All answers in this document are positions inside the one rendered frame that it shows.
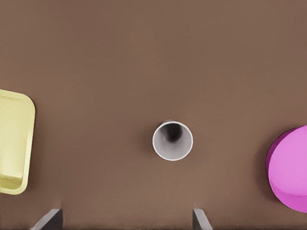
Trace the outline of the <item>white IKEA cup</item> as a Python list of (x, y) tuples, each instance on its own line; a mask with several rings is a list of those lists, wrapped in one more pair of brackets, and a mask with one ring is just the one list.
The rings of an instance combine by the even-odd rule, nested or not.
[(154, 131), (152, 145), (159, 157), (167, 161), (178, 161), (192, 150), (193, 134), (185, 124), (165, 120)]

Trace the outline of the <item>pink bowl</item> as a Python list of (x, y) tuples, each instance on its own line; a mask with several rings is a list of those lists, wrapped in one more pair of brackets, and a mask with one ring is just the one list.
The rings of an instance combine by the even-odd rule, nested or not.
[(266, 173), (284, 205), (307, 213), (307, 125), (284, 132), (271, 144)]

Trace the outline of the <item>pale yellow tray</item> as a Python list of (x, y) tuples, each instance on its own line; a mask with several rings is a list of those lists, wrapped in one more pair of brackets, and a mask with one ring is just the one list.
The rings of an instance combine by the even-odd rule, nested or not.
[(0, 193), (27, 187), (35, 126), (35, 105), (25, 94), (0, 89)]

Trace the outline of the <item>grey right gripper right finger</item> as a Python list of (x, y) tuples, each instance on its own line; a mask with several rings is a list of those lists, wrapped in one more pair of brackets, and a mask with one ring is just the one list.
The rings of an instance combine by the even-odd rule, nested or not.
[(202, 209), (193, 209), (193, 230), (213, 230), (207, 216)]

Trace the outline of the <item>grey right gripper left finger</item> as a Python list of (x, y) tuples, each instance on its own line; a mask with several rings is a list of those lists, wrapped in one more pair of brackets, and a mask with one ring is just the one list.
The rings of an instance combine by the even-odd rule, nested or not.
[(62, 209), (50, 210), (30, 230), (63, 230)]

